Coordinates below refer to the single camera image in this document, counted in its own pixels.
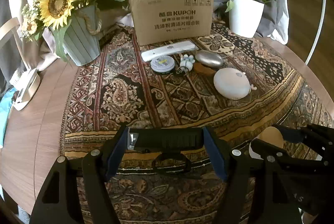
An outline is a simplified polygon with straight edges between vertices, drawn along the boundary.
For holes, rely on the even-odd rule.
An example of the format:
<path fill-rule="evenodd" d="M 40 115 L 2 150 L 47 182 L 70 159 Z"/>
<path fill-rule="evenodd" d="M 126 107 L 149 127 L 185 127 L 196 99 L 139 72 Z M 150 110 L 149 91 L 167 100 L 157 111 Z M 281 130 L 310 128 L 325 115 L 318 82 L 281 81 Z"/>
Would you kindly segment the jar with wooden lid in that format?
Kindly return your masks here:
<path fill-rule="evenodd" d="M 284 147 L 284 139 L 281 132 L 275 127 L 267 127 L 264 131 L 257 135 L 249 145 L 249 155 L 254 159 L 262 159 L 262 157 L 260 157 L 260 155 L 255 153 L 253 150 L 253 141 L 256 139 L 260 139 L 281 149 Z"/>

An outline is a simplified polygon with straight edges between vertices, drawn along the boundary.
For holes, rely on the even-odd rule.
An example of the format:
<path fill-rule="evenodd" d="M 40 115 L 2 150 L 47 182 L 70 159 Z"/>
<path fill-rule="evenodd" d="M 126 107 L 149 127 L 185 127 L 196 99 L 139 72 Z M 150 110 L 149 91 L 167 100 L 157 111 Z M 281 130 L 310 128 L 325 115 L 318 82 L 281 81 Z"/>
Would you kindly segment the white round whale gadget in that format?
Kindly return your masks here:
<path fill-rule="evenodd" d="M 222 96 L 231 100 L 243 99 L 257 89 L 250 84 L 245 72 L 235 68 L 218 70 L 213 77 L 213 85 Z"/>

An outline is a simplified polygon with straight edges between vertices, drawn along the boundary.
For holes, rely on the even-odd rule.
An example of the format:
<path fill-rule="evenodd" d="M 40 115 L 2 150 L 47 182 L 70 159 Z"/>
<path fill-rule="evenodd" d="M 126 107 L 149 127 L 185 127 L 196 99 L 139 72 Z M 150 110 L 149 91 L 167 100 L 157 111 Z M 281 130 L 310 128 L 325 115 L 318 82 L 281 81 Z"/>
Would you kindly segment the black clip device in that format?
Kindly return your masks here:
<path fill-rule="evenodd" d="M 191 161 L 182 152 L 203 146 L 204 132 L 201 128 L 127 130 L 127 149 L 140 153 L 160 153 L 152 161 L 152 169 L 158 174 L 168 174 L 166 168 L 157 166 L 165 160 L 182 162 L 182 169 L 179 171 L 182 175 L 190 172 Z"/>

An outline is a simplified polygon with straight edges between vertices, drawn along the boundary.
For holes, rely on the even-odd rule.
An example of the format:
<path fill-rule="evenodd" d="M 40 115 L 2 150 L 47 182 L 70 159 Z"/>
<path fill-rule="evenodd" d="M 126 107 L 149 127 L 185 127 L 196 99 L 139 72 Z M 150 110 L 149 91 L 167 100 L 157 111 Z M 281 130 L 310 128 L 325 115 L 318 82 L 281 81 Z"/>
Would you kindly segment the brown wooden oval piece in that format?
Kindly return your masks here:
<path fill-rule="evenodd" d="M 207 76 L 207 77 L 213 77 L 216 73 L 216 70 L 207 67 L 199 62 L 195 62 L 193 65 L 193 70 L 199 74 L 199 75 L 203 75 L 203 76 Z"/>

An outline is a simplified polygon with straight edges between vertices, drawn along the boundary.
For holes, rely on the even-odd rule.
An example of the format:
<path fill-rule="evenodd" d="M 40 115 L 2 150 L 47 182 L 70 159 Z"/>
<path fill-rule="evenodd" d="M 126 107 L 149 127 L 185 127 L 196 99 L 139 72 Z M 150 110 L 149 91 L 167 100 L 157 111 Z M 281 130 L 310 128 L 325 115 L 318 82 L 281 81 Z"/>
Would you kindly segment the silver oval stone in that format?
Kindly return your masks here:
<path fill-rule="evenodd" d="M 221 68 L 224 64 L 224 60 L 219 54 L 205 50 L 197 51 L 195 59 L 201 64 L 212 68 Z"/>

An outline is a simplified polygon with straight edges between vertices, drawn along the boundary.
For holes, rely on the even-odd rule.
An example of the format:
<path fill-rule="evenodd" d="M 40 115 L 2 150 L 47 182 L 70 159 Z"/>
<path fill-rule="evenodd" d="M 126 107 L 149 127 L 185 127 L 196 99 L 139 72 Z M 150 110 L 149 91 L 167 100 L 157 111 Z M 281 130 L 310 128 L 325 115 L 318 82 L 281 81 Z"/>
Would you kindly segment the small nurse doll keychain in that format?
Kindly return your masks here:
<path fill-rule="evenodd" d="M 193 69 L 195 59 L 193 55 L 181 55 L 180 66 L 177 68 L 177 74 L 187 74 Z"/>

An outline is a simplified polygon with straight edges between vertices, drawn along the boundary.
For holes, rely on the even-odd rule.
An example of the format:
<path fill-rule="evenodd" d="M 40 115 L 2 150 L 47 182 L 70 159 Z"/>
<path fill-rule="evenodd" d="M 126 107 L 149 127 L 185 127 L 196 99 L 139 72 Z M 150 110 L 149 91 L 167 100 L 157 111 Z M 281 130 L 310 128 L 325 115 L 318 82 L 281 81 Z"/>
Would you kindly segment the round tin with label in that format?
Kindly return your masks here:
<path fill-rule="evenodd" d="M 171 56 L 164 55 L 151 60 L 150 66 L 154 72 L 165 74 L 174 69 L 175 61 Z"/>

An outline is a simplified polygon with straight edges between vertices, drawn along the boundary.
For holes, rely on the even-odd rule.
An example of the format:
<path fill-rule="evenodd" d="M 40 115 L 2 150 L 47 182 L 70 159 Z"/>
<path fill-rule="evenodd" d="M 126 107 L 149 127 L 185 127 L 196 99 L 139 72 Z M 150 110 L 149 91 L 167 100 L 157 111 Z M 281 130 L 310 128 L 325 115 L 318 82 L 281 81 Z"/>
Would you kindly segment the white long packaged item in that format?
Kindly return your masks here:
<path fill-rule="evenodd" d="M 149 62 L 154 58 L 158 58 L 160 56 L 179 54 L 187 51 L 194 51 L 197 49 L 198 48 L 196 44 L 192 43 L 190 40 L 186 40 L 144 51 L 141 53 L 141 57 L 144 62 Z"/>

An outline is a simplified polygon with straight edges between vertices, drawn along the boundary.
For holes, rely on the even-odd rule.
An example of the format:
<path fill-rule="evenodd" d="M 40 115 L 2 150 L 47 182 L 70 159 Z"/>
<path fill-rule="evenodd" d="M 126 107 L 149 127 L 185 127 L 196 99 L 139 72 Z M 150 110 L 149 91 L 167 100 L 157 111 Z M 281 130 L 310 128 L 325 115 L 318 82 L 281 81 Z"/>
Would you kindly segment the patterned persian rug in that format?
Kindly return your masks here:
<path fill-rule="evenodd" d="M 209 36 L 193 39 L 216 52 L 225 67 L 244 72 L 255 90 L 233 101 L 213 79 L 196 72 L 158 75 L 143 62 L 135 32 L 117 28 L 100 38 L 101 54 L 78 69 L 66 103 L 60 153 L 85 156 L 111 139 L 122 124 L 133 128 L 211 126 L 219 138 L 246 153 L 268 126 L 333 126 L 333 119 L 302 75 L 273 48 L 234 35 L 214 23 Z M 122 223 L 211 223 L 226 188 L 204 149 L 188 151 L 192 172 L 172 178 L 153 172 L 155 154 L 126 152 L 106 184 Z"/>

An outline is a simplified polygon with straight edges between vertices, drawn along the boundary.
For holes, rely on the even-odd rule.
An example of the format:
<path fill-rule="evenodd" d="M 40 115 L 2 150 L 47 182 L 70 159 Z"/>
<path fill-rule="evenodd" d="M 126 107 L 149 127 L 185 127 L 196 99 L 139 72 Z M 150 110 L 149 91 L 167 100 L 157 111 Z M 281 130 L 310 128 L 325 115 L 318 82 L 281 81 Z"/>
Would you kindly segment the light blue cloth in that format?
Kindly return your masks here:
<path fill-rule="evenodd" d="M 3 148 L 6 127 L 7 127 L 7 120 L 9 117 L 10 110 L 12 108 L 13 100 L 12 97 L 16 92 L 16 88 L 13 87 L 8 90 L 1 99 L 0 104 L 0 148 Z"/>

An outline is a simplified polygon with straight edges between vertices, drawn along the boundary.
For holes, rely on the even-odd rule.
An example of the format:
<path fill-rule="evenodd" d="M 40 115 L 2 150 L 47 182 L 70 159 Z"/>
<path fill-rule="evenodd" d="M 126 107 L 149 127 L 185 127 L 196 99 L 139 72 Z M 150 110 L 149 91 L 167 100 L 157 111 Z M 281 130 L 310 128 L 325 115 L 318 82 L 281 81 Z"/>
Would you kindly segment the white ribbed plant pot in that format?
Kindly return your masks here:
<path fill-rule="evenodd" d="M 252 38 L 260 24 L 264 3 L 256 0 L 230 0 L 233 4 L 229 11 L 230 30 L 246 38 Z"/>

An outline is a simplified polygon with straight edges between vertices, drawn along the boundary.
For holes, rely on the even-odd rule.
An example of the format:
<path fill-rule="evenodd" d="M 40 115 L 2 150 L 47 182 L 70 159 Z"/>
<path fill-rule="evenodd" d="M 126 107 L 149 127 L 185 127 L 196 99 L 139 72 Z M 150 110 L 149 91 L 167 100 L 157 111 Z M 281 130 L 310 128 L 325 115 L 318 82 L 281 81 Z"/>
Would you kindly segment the grey green flower pot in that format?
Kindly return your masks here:
<path fill-rule="evenodd" d="M 69 55 L 77 66 L 92 62 L 101 53 L 97 36 L 101 26 L 100 10 L 96 5 L 74 11 L 66 26 L 50 28 L 56 43 L 56 54 L 64 60 Z"/>

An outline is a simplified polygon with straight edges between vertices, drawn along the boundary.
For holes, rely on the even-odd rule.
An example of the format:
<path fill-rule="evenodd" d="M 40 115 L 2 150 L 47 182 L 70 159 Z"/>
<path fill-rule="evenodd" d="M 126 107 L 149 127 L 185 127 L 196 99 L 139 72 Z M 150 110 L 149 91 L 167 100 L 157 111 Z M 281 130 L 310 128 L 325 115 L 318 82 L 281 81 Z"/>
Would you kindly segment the brown cardboard box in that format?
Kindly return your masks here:
<path fill-rule="evenodd" d="M 129 0 L 141 46 L 211 33 L 214 0 Z"/>

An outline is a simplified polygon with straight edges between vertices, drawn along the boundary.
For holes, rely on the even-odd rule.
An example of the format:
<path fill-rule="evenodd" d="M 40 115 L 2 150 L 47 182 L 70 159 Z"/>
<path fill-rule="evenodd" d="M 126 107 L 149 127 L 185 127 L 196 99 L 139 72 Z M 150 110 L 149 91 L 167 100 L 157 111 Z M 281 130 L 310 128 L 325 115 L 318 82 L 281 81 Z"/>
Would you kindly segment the sunflower bouquet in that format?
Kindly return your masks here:
<path fill-rule="evenodd" d="M 22 9 L 22 35 L 29 41 L 36 41 L 44 31 L 66 26 L 74 11 L 90 5 L 100 10 L 101 20 L 103 11 L 119 8 L 124 15 L 129 11 L 129 0 L 34 0 Z"/>

